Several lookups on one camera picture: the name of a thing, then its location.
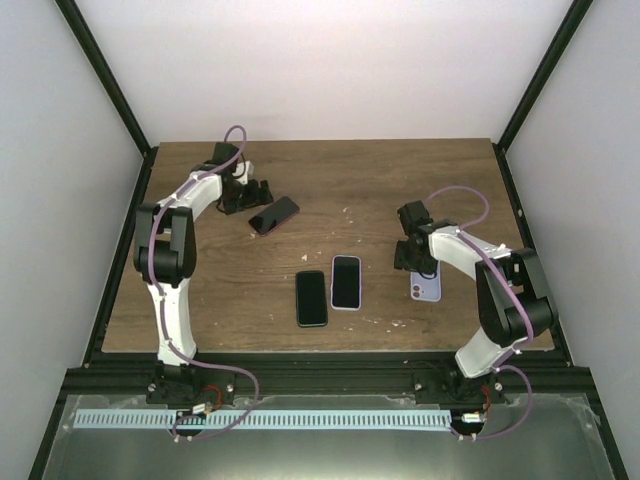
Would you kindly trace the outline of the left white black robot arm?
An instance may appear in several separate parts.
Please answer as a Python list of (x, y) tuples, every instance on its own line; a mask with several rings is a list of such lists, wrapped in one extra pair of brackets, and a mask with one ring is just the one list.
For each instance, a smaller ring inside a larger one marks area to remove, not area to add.
[(267, 203), (268, 185), (252, 178), (253, 165), (244, 158), (246, 143), (224, 140), (212, 157), (194, 166), (174, 192), (136, 211), (133, 262), (154, 305), (158, 331), (157, 360), (174, 367), (170, 393), (181, 403), (196, 402), (204, 392), (203, 377), (186, 367), (240, 374), (260, 395), (256, 376), (241, 367), (211, 364), (195, 359), (189, 307), (189, 288), (197, 264), (195, 223), (212, 204), (229, 199), (236, 213)]

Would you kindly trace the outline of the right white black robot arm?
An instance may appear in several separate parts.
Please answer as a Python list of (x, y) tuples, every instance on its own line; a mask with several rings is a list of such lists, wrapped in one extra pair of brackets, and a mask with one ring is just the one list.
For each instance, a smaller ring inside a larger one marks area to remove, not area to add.
[(479, 329), (458, 349), (457, 369), (444, 378), (447, 396), (468, 402), (480, 390), (479, 378), (557, 323), (546, 274), (535, 250), (491, 244), (454, 222), (435, 221), (421, 201), (401, 206), (397, 215), (406, 238), (396, 243), (394, 268), (410, 273), (414, 298), (440, 299), (442, 264), (475, 282)]

